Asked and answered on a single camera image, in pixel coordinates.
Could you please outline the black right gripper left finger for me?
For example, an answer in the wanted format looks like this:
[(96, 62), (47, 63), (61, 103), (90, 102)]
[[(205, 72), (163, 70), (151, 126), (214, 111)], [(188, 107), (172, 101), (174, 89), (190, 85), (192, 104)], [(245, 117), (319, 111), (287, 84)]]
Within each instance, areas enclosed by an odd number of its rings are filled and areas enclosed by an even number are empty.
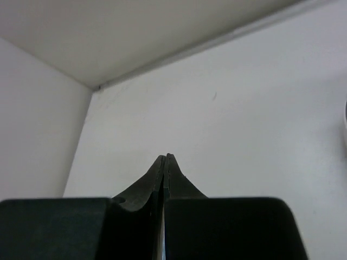
[(166, 156), (158, 156), (141, 178), (113, 197), (118, 210), (117, 230), (132, 259), (162, 258), (165, 161)]

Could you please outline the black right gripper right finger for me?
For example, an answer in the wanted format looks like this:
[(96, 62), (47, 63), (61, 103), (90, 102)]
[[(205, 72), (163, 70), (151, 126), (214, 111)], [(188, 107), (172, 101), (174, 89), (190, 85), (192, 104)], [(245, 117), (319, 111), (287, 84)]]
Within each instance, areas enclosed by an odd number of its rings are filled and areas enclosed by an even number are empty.
[(166, 259), (194, 259), (199, 248), (198, 202), (207, 200), (168, 153), (164, 164), (164, 255)]

